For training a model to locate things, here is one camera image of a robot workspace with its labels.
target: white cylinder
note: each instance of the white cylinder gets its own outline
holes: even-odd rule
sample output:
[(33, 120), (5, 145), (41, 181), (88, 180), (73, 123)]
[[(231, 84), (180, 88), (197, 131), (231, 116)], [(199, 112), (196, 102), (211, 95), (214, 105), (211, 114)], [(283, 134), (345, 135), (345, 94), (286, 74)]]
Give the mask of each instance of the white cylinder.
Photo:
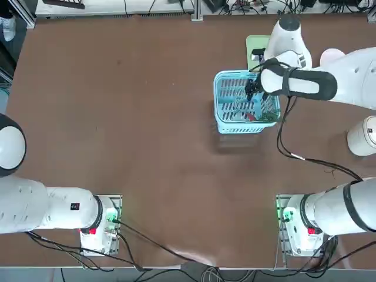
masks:
[(312, 195), (309, 195), (307, 200), (305, 201), (305, 215), (307, 216), (308, 220), (310, 221), (310, 223), (313, 225), (313, 226), (317, 226), (317, 223), (315, 221), (315, 203), (317, 201), (318, 198), (320, 198), (323, 194), (325, 194), (325, 192), (320, 192), (320, 193), (317, 193), (317, 194), (312, 194)]
[(369, 116), (347, 133), (348, 148), (357, 156), (376, 153), (376, 116)]
[(46, 187), (15, 176), (0, 178), (0, 233), (37, 228), (48, 206)]
[(37, 229), (81, 229), (98, 216), (93, 194), (81, 188), (47, 187), (48, 208)]
[[(365, 232), (352, 220), (347, 211), (343, 187), (325, 193), (314, 207), (315, 221), (319, 228), (328, 235), (341, 235)], [(376, 199), (376, 179), (368, 179), (351, 185), (351, 198), (361, 220), (371, 229), (376, 229), (374, 200)]]

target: green mat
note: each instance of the green mat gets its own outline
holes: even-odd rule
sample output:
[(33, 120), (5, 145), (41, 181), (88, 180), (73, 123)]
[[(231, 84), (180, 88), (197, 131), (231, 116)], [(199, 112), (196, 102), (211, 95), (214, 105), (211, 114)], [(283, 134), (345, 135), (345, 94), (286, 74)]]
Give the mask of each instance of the green mat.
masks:
[(247, 46), (247, 64), (248, 69), (254, 68), (259, 64), (258, 61), (253, 61), (251, 59), (251, 53), (253, 49), (258, 48), (266, 48), (268, 41), (269, 41), (268, 35), (250, 35), (246, 39), (246, 46)]

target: floor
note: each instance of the floor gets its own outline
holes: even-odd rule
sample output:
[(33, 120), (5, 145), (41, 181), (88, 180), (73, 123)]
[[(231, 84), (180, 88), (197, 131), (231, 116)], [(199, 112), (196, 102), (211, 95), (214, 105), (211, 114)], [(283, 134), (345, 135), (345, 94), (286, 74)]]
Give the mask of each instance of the floor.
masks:
[[(204, 266), (199, 264), (187, 264), (183, 266), (183, 270), (189, 273), (197, 281), (200, 280), (201, 273)], [(162, 270), (153, 270), (150, 274), (147, 273), (143, 276), (144, 278), (149, 278), (150, 276), (161, 272)], [(223, 278), (236, 281), (243, 277), (245, 274), (244, 270), (227, 270), (222, 271)], [(275, 275), (285, 274), (282, 271), (275, 271)], [(116, 269), (110, 273), (103, 273), (100, 271), (90, 271), (83, 270), (79, 268), (63, 268), (63, 275), (65, 282), (132, 282), (140, 276), (140, 273), (133, 268), (123, 268)], [(376, 271), (349, 271), (349, 270), (331, 270), (328, 271), (320, 281), (322, 282), (371, 282), (375, 281)], [(298, 274), (292, 277), (282, 277), (275, 278), (265, 276), (264, 274), (258, 272), (254, 282), (284, 282), (284, 281), (309, 281), (311, 278), (305, 276), (304, 274)], [(2, 282), (64, 282), (61, 276), (60, 268), (0, 268), (0, 281)], [(163, 282), (163, 281), (179, 281), (179, 282), (192, 282), (190, 278), (185, 276), (183, 273), (177, 271), (171, 271), (169, 273), (161, 274), (153, 279), (152, 282)], [(252, 278), (248, 278), (245, 282), (251, 282)]]

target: black band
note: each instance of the black band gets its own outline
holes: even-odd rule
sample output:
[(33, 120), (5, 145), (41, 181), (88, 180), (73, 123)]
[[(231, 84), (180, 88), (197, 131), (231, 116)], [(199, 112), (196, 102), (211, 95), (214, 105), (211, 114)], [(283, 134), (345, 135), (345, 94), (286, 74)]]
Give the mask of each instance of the black band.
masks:
[(306, 227), (306, 228), (315, 228), (315, 226), (313, 226), (312, 224), (311, 224), (311, 222), (309, 221), (309, 219), (308, 219), (308, 217), (307, 217), (307, 215), (306, 215), (306, 211), (305, 211), (305, 206), (306, 206), (306, 201), (307, 201), (307, 199), (308, 199), (308, 197), (309, 196), (311, 196), (312, 194), (305, 194), (304, 196), (303, 196), (303, 198), (301, 199), (301, 201), (300, 201), (300, 217), (301, 217), (301, 221), (303, 222), (303, 224), (304, 224), (304, 226)]
[[(337, 93), (337, 80), (336, 78), (328, 72), (323, 71), (313, 71), (304, 70), (296, 68), (285, 68), (277, 58), (271, 58), (264, 62), (263, 70), (268, 69), (278, 76), (283, 77), (282, 89), (276, 90), (274, 92), (268, 93), (272, 96), (286, 95), (286, 96), (296, 96), (306, 99), (313, 100), (331, 100)], [(287, 89), (288, 83), (286, 80), (288, 78), (296, 78), (303, 81), (310, 81), (318, 84), (317, 93), (305, 93), (296, 92)]]
[(21, 132), (21, 134), (23, 136), (23, 141), (25, 142), (25, 154), (23, 154), (22, 160), (19, 162), (19, 164), (16, 167), (13, 167), (11, 169), (5, 169), (3, 167), (0, 167), (0, 177), (5, 177), (5, 176), (8, 176), (8, 175), (15, 173), (16, 170), (18, 170), (18, 168), (24, 162), (25, 156), (26, 156), (26, 147), (27, 147), (26, 146), (26, 137), (25, 137), (25, 134), (24, 134), (22, 128), (14, 120), (12, 120), (11, 118), (7, 117), (6, 115), (3, 115), (2, 113), (0, 113), (0, 130), (7, 127), (7, 126), (13, 126)]
[(286, 93), (287, 96), (291, 96), (290, 95), (290, 87), (288, 85), (288, 79), (290, 78), (291, 76), (291, 73), (296, 70), (297, 68), (293, 68), (293, 67), (289, 67), (287, 68), (287, 70), (283, 73), (283, 80), (282, 80), (282, 91), (284, 91), (284, 93)]
[(353, 181), (353, 182), (350, 182), (349, 184), (347, 184), (345, 187), (343, 187), (343, 199), (344, 199), (344, 202), (345, 202), (345, 205), (346, 205), (346, 209), (347, 209), (347, 212), (348, 214), (350, 215), (351, 219), (353, 220), (353, 222), (361, 229), (363, 229), (364, 231), (370, 231), (370, 232), (376, 232), (376, 230), (374, 229), (371, 229), (369, 228), (365, 223), (364, 221), (360, 218), (355, 206), (354, 206), (354, 203), (353, 203), (353, 199), (351, 198), (351, 185), (353, 184), (356, 184), (358, 183), (359, 181)]
[(84, 233), (84, 234), (89, 234), (89, 230), (90, 229), (96, 229), (98, 228), (98, 226), (100, 225), (100, 222), (102, 221), (102, 214), (103, 214), (103, 205), (102, 205), (102, 202), (100, 201), (99, 197), (97, 195), (93, 195), (94, 199), (96, 200), (97, 204), (98, 204), (98, 214), (96, 216), (96, 219), (95, 221), (93, 222), (93, 224), (88, 227), (88, 228), (82, 228), (81, 229), (81, 232)]

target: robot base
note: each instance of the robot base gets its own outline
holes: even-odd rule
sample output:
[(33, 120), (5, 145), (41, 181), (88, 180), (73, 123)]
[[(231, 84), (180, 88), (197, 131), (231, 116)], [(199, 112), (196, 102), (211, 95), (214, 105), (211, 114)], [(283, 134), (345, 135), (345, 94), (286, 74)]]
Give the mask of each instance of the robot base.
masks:
[(324, 233), (309, 234), (308, 228), (303, 224), (300, 216), (300, 202), (303, 194), (278, 195), (277, 208), (280, 221), (282, 250), (297, 257), (311, 257), (323, 243)]
[[(99, 251), (103, 254), (117, 254), (119, 252), (119, 239), (117, 237), (119, 225), (112, 219), (121, 220), (122, 196), (98, 195), (102, 202), (102, 219), (97, 229), (90, 230), (89, 234), (80, 231), (81, 247)], [(85, 256), (101, 256), (100, 254), (82, 251)]]

